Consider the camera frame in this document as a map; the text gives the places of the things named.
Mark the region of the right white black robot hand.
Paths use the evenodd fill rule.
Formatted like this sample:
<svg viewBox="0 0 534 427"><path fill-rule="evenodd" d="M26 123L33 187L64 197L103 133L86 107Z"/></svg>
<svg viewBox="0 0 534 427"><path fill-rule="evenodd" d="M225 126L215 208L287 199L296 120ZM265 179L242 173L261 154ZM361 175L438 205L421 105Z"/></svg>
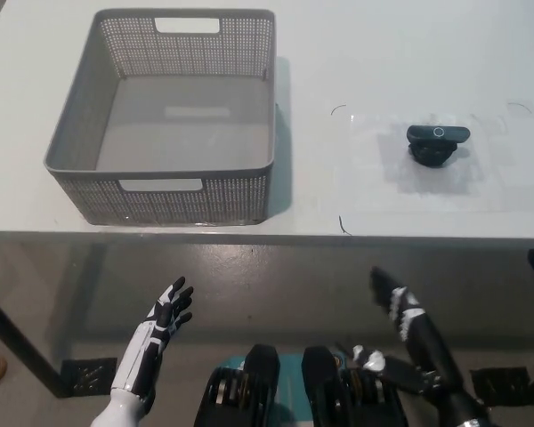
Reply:
<svg viewBox="0 0 534 427"><path fill-rule="evenodd" d="M381 381L414 395L437 399L462 393L464 379L439 330L415 295L385 270L370 271L370 289L404 343L410 361L358 344L353 361Z"/></svg>

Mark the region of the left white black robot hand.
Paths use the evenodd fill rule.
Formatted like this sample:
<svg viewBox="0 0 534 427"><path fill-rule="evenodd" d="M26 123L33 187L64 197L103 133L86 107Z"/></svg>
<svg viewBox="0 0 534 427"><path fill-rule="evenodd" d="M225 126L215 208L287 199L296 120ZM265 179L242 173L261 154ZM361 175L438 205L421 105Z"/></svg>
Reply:
<svg viewBox="0 0 534 427"><path fill-rule="evenodd" d="M192 318L194 288L179 277L162 293L146 318L137 326L127 345L111 384L112 390L146 399L155 389L167 345L174 334Z"/></svg>

